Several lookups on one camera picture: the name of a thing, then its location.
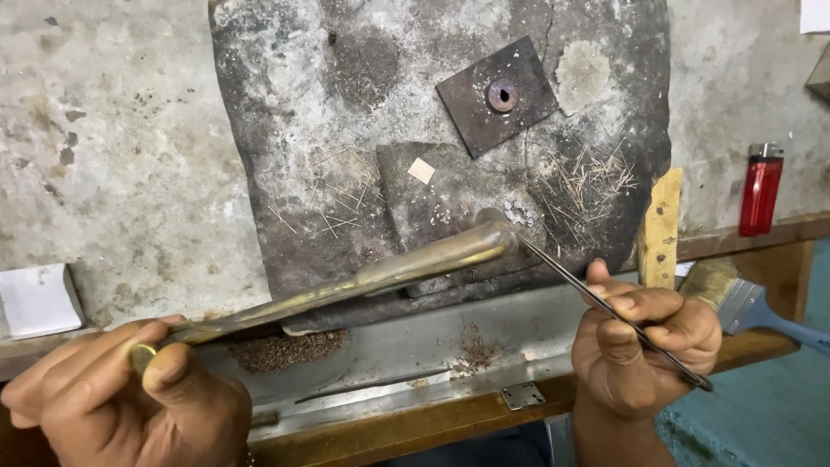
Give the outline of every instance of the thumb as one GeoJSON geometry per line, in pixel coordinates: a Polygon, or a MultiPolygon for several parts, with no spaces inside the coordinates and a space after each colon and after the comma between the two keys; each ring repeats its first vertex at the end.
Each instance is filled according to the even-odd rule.
{"type": "Polygon", "coordinates": [[[597,327],[597,343],[607,368],[608,391],[624,410],[639,410],[654,404],[654,373],[642,354],[634,328],[608,319],[597,327]]]}
{"type": "Polygon", "coordinates": [[[142,386],[165,406],[179,425],[200,420],[212,406],[221,403],[223,383],[197,361],[189,346],[170,344],[153,357],[144,371],[142,386]]]}

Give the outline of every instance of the brush handle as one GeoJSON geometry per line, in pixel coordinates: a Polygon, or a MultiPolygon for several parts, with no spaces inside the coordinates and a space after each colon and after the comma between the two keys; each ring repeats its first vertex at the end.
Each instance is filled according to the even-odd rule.
{"type": "Polygon", "coordinates": [[[765,315],[764,318],[764,323],[759,323],[759,327],[769,327],[775,331],[782,332],[805,346],[820,351],[826,356],[830,356],[829,335],[808,329],[796,322],[787,321],[772,311],[769,312],[769,315],[765,315]]]}

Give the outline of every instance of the rusty metal plate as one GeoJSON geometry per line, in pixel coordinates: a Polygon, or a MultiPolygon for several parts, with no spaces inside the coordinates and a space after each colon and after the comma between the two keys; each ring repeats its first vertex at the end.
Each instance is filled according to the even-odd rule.
{"type": "Polygon", "coordinates": [[[435,86],[473,159],[558,107],[530,36],[435,86]]]}

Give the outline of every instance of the workbench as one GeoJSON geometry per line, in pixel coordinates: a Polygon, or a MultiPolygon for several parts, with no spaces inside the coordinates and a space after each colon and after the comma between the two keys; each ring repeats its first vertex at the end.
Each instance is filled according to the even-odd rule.
{"type": "MultiPolygon", "coordinates": [[[[784,0],[763,9],[747,1],[671,0],[668,10],[668,134],[672,164],[685,169],[679,258],[830,234],[828,106],[803,87],[827,38],[799,36],[798,12],[784,0]],[[767,140],[779,141],[788,156],[775,226],[769,235],[741,238],[735,225],[746,147],[767,140]]],[[[0,32],[9,44],[0,75],[0,268],[70,263],[83,308],[103,328],[176,312],[214,317],[270,300],[216,82],[207,5],[35,1],[4,4],[0,12],[14,25],[0,32]],[[44,21],[50,17],[55,26],[44,21]]],[[[795,245],[775,248],[800,248],[798,266],[765,285],[787,284],[787,301],[774,309],[798,320],[809,243],[795,245]]],[[[775,248],[763,254],[788,251],[775,248]]],[[[65,339],[0,348],[36,355],[65,339]]],[[[781,336],[747,332],[726,340],[718,368],[795,350],[781,336]]],[[[406,440],[377,435],[405,431],[390,430],[401,419],[389,415],[353,422],[377,424],[371,430],[344,424],[272,442],[352,439],[337,436],[347,430],[375,433],[369,438],[379,444],[354,438],[358,452],[366,446],[367,453],[402,454],[561,413],[573,394],[571,377],[540,381],[549,404],[521,413],[503,410],[487,394],[419,409],[424,420],[444,425],[407,423],[406,440]],[[468,412],[482,418],[450,416],[468,412]]]]}

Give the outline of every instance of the lighter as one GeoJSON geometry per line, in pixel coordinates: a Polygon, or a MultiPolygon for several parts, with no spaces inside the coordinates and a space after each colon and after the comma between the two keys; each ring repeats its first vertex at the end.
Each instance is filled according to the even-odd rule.
{"type": "Polygon", "coordinates": [[[773,223],[784,150],[775,143],[749,147],[744,203],[740,209],[740,234],[743,237],[768,234],[773,223]]]}

